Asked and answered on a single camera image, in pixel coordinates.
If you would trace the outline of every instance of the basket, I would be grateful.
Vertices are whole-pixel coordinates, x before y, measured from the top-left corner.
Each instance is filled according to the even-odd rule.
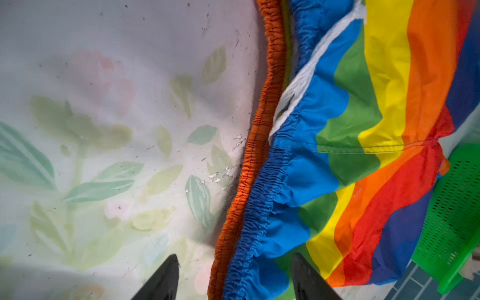
[[[480,243],[480,144],[458,147],[450,171],[438,180],[412,260],[451,291]]]

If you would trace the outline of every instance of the tiled floor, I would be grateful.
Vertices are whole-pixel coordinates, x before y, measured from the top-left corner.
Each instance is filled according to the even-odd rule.
[[[403,278],[394,285],[385,300],[480,300],[480,275],[475,274],[473,281],[462,280],[446,295],[439,294],[437,288],[438,282],[411,262]]]

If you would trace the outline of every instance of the rainbow fabric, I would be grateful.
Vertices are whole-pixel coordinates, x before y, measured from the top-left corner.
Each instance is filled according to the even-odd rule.
[[[474,1],[290,7],[299,72],[276,110],[226,300],[293,299],[295,252],[332,286],[399,279],[444,159],[438,139],[479,102]]]

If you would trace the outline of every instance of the yellow stripe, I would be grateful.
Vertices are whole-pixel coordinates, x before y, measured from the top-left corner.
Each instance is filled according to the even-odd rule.
[[[410,47],[408,19],[413,0],[367,0],[365,59],[382,120],[359,135],[365,153],[377,154],[384,167],[403,150]]]
[[[335,244],[335,227],[350,202],[354,188],[355,184],[353,183],[336,191],[338,202],[332,217],[322,232],[307,242],[308,252],[320,269],[320,275],[323,278],[328,278],[343,259],[342,253]]]

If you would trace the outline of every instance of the floral tablecloth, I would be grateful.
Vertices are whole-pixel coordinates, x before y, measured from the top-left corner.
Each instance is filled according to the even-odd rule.
[[[253,1],[0,4],[1,299],[206,299],[265,76]]]

